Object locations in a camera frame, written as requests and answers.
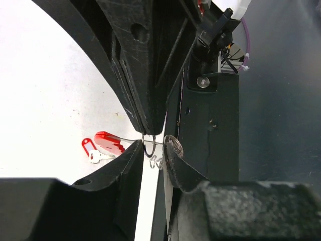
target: metal ring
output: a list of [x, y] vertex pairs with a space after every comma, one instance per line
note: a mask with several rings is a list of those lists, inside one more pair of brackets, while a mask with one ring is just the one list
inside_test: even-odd
[[149, 157], [149, 158], [151, 158], [154, 155], [155, 151], [156, 151], [156, 144], [157, 143], [156, 143], [156, 136], [155, 135], [152, 136], [152, 142], [153, 142], [152, 153], [149, 154], [147, 152], [147, 150], [146, 150], [146, 144], [145, 144], [144, 135], [142, 135], [142, 144], [143, 144], [144, 152], [145, 152], [146, 156]]
[[179, 140], [177, 140], [177, 138], [172, 135], [166, 135], [163, 138], [163, 144], [165, 144], [167, 142], [170, 143], [170, 145], [172, 146], [176, 155], [179, 158], [183, 159], [183, 147], [182, 147], [181, 143], [179, 142]]

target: black metal bracket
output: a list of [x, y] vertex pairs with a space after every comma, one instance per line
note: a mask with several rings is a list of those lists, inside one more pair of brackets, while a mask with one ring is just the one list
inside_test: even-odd
[[317, 240], [321, 236], [321, 199], [307, 186], [211, 182], [177, 150], [165, 136], [168, 240]]
[[168, 95], [196, 40], [190, 8], [179, 0], [34, 2], [92, 60], [135, 129], [161, 133]]
[[[238, 75], [215, 74], [216, 90], [197, 86], [195, 67], [187, 63], [170, 96], [165, 135], [173, 135], [184, 150], [184, 161], [211, 181], [237, 182], [239, 173]], [[159, 174], [151, 240], [167, 240], [164, 177]]]
[[0, 240], [134, 240], [142, 141], [68, 186], [55, 179], [0, 179]]

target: key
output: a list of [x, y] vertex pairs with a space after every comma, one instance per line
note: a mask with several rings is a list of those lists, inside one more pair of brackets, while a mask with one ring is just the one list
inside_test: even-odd
[[89, 151], [89, 162], [97, 164], [103, 159], [114, 159], [115, 155], [106, 155], [101, 153], [99, 150], [90, 150]]
[[[101, 148], [114, 153], [116, 155], [121, 155], [125, 152], [125, 147], [123, 146], [124, 142], [128, 144], [132, 144], [136, 140], [130, 140], [126, 138], [121, 138], [114, 134], [101, 131], [97, 132], [94, 137], [95, 143], [99, 145]], [[145, 145], [145, 149], [149, 151], [150, 155], [148, 155], [145, 150], [146, 159], [149, 160], [149, 164], [151, 168], [155, 168], [157, 166], [160, 170], [162, 169], [162, 156], [163, 156], [163, 144], [156, 142], [154, 138], [153, 141], [144, 140], [143, 143]]]

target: white plastic part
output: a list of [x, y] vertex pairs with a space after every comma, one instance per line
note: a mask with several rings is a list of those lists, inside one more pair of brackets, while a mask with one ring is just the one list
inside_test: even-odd
[[251, 1], [252, 0], [212, 0], [212, 2], [222, 11], [225, 11], [227, 8], [232, 9], [232, 19], [241, 19]]
[[249, 67], [249, 66], [246, 66], [246, 65], [241, 65], [241, 67], [242, 67], [245, 71], [247, 71], [247, 70], [250, 69], [250, 67]]
[[217, 58], [217, 72], [221, 73], [221, 52]]

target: silver key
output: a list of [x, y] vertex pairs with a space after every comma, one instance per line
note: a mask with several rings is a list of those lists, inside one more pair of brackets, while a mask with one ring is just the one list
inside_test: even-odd
[[106, 155], [101, 153], [99, 150], [90, 150], [88, 160], [91, 163], [97, 164], [103, 159], [114, 159], [115, 155]]

